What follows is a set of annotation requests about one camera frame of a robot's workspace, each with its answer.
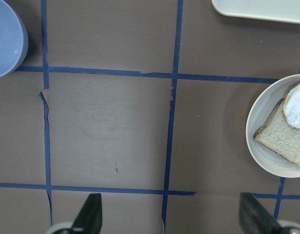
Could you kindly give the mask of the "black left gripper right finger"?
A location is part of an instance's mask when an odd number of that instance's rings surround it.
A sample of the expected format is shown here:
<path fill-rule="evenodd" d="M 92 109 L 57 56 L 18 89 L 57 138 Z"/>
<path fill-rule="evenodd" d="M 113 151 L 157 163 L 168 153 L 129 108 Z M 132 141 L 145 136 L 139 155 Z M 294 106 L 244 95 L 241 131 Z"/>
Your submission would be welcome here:
<path fill-rule="evenodd" d="M 252 193 L 240 193 L 239 225 L 244 234 L 279 234 L 281 225 Z"/>

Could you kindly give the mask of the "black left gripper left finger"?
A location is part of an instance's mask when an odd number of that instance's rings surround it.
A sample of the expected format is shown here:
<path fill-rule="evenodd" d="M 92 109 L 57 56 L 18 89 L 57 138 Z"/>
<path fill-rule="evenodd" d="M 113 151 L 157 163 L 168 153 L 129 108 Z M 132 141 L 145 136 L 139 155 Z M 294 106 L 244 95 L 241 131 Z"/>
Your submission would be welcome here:
<path fill-rule="evenodd" d="M 99 234 L 101 228 L 101 194 L 90 194 L 74 220 L 71 229 L 76 234 Z"/>

